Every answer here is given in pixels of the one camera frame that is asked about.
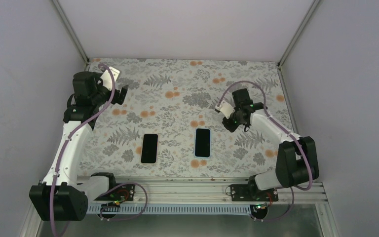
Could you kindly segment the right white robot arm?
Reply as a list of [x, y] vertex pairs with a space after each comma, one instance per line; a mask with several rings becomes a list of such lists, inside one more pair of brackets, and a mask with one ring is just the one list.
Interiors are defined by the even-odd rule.
[[253, 175], [248, 180], [248, 196], [260, 201], [269, 189], [299, 187], [306, 183], [311, 188], [319, 175], [316, 144], [310, 137], [300, 136], [280, 124], [268, 111], [265, 103], [254, 103], [247, 89], [232, 93], [234, 105], [220, 99], [215, 111], [224, 115], [223, 125], [230, 131], [243, 125], [254, 128], [278, 145], [275, 169]]

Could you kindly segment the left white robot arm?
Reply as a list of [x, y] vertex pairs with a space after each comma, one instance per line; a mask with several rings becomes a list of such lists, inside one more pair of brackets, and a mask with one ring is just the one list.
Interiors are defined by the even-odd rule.
[[73, 77], [74, 93], [63, 117], [63, 134], [54, 161], [43, 181], [31, 186], [30, 200], [43, 221], [81, 221], [93, 200], [117, 195], [114, 175], [99, 172], [85, 183], [77, 183], [80, 154], [93, 133], [101, 106], [123, 104], [128, 87], [113, 86], [120, 71], [79, 72]]

